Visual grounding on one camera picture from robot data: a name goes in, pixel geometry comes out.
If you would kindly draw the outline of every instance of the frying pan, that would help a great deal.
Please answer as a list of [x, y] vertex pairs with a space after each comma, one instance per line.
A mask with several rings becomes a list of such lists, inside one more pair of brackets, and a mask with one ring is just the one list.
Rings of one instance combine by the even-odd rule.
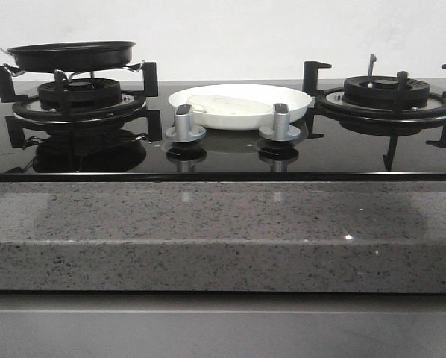
[[123, 67], [131, 61], [131, 41], [50, 43], [9, 48], [20, 70], [26, 72], [88, 72]]

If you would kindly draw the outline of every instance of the white plate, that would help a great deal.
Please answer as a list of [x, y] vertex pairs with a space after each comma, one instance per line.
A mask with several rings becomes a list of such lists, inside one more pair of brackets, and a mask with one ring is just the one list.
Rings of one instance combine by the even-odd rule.
[[[216, 84], [184, 89], [172, 94], [169, 97], [169, 103], [173, 107], [173, 111], [175, 112], [181, 104], [186, 104], [186, 101], [192, 95], [223, 95], [257, 101], [269, 106], [274, 103], [285, 103], [289, 108], [290, 122], [300, 119], [311, 103], [309, 95], [296, 89], [265, 84]], [[262, 125], [270, 125], [273, 121], [273, 115], [272, 113], [228, 115], [194, 111], [193, 119], [195, 124], [206, 128], [243, 131], [258, 129]]]

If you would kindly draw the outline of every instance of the knob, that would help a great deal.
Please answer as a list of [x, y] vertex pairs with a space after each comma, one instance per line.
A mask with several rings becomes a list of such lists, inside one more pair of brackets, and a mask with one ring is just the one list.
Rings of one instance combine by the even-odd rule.
[[188, 143], [203, 138], [206, 134], [205, 128], [193, 122], [192, 106], [182, 104], [175, 112], [175, 124], [165, 131], [165, 136], [173, 142]]
[[290, 114], [288, 106], [284, 103], [276, 103], [273, 105], [273, 109], [273, 125], [260, 127], [260, 136], [275, 142], [288, 142], [299, 138], [301, 135], [299, 128], [289, 125]]

